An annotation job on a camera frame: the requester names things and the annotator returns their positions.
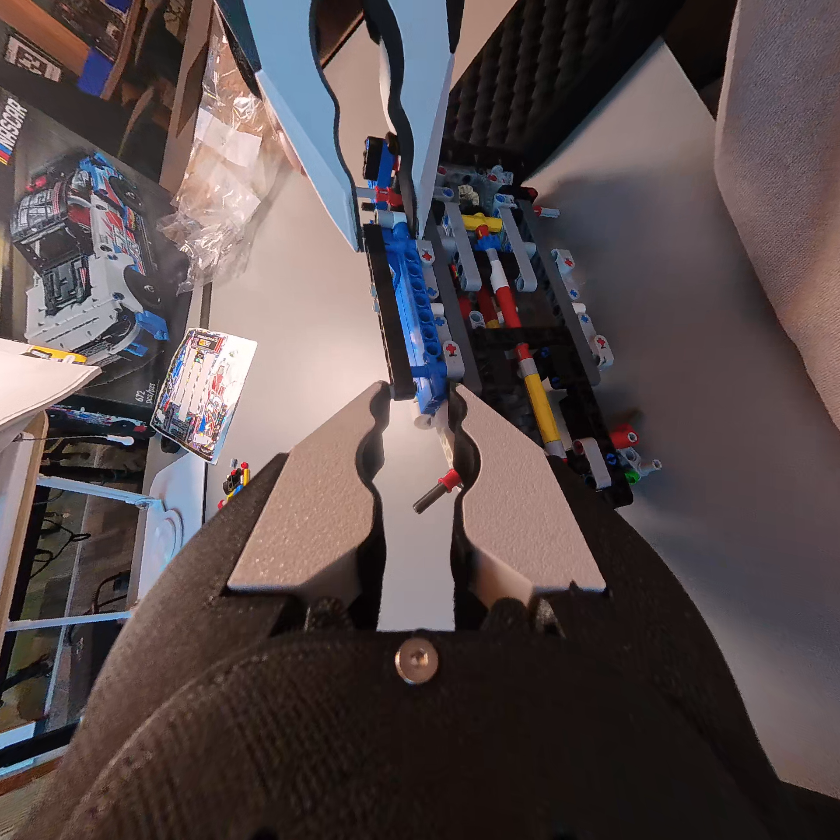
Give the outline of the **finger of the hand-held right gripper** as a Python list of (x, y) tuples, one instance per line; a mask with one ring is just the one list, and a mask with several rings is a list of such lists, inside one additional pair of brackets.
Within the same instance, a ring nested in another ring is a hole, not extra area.
[(339, 143), (340, 109), (315, 42), (312, 1), (245, 1), (255, 76), (332, 221), (362, 251), (354, 181)]
[(425, 225), (433, 200), (456, 51), (456, 2), (363, 1), (380, 54), (386, 121), (401, 155), (400, 189), (410, 225)]

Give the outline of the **pile of multicoloured lego pieces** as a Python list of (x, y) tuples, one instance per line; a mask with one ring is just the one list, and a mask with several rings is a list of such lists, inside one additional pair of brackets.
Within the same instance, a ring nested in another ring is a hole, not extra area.
[(222, 510), (239, 492), (244, 489), (250, 481), (250, 467), (246, 461), (239, 461), (232, 458), (230, 470), (224, 479), (223, 498), (218, 502), (217, 509)]

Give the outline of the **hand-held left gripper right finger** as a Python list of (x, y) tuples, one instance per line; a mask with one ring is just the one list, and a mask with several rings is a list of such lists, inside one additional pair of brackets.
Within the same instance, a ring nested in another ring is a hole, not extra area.
[(606, 582), (550, 457), (465, 386), (451, 394), (468, 591), (486, 608), (506, 598), (529, 607), (572, 587), (603, 593)]

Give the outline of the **clear plastic bag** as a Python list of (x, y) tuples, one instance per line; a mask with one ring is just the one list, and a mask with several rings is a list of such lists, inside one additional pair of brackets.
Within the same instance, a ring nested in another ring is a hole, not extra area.
[(190, 159), (195, 172), (201, 156), (252, 171), (261, 163), (295, 171), (285, 136), (266, 106), (248, 88), (219, 17), (213, 17), (204, 68), (203, 93), (196, 114)]
[(270, 198), (292, 172), (272, 132), (243, 131), (198, 111), (174, 212), (157, 224), (184, 258), (175, 287), (179, 296), (232, 280), (246, 267)]

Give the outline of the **partly built lego car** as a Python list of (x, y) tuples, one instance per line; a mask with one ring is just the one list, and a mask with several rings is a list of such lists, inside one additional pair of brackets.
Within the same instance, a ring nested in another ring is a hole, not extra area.
[(575, 261), (550, 243), (560, 211), (501, 164), (439, 164), (426, 238), (410, 232), (396, 136), (368, 137), (366, 224), (382, 228), (416, 384), (415, 425), (434, 427), (452, 460), (447, 409), (457, 384), (483, 399), (613, 508), (662, 469), (639, 452), (633, 423), (609, 424), (594, 389), (614, 362), (574, 280)]

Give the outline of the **white instruction booklet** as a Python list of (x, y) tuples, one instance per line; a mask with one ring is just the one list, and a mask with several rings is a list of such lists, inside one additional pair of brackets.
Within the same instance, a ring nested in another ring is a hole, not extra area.
[(1, 339), (1, 449), (37, 413), (79, 391), (100, 372), (77, 353)]

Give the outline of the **shiny sticker sheet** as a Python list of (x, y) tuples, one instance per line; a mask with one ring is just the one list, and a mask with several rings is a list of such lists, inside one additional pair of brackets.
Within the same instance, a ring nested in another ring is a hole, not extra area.
[(232, 334), (189, 329), (161, 385), (152, 428), (216, 464), (257, 347)]

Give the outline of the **white stand base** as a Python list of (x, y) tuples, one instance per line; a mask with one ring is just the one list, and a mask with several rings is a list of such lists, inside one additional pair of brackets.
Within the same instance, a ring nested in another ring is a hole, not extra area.
[(157, 435), (166, 464), (155, 474), (147, 493), (136, 493), (77, 479), (36, 475), (37, 487), (66, 490), (131, 505), (144, 511), (135, 540), (135, 557), (129, 576), (127, 609), (91, 612), (46, 619), (11, 619), (11, 607), (2, 607), (2, 634), (52, 627), (124, 622), (133, 608), (157, 581), (165, 566), (200, 529), (204, 521), (206, 462), (184, 447), (175, 448), (167, 437)]

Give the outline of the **black lego beam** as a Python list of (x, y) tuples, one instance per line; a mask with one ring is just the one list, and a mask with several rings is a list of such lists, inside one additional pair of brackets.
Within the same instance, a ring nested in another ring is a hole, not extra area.
[(416, 395), (417, 387), (405, 346), (382, 228), (375, 224), (366, 224), (362, 227), (362, 238), (374, 286), (374, 301), (390, 377), (392, 399), (397, 402), (411, 401)]

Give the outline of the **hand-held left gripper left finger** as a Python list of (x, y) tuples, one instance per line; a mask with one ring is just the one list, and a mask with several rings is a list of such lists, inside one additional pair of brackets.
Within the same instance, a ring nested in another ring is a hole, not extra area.
[(321, 597), (362, 593), (358, 554), (374, 533), (382, 429), (391, 388), (376, 381), (289, 453), (227, 581), (235, 593)]

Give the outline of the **black mesh office chair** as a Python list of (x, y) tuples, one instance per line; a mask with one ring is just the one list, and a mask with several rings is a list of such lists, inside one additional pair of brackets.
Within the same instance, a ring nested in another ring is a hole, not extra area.
[(519, 1), (448, 98), (441, 164), (537, 172), (662, 40), (713, 118), (735, 1)]

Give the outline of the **black lego set box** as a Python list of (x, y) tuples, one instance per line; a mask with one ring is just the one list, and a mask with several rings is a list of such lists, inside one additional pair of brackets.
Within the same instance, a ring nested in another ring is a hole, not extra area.
[(190, 309), (171, 196), (5, 88), (1, 111), (2, 338), (85, 356), (70, 404), (149, 421)]

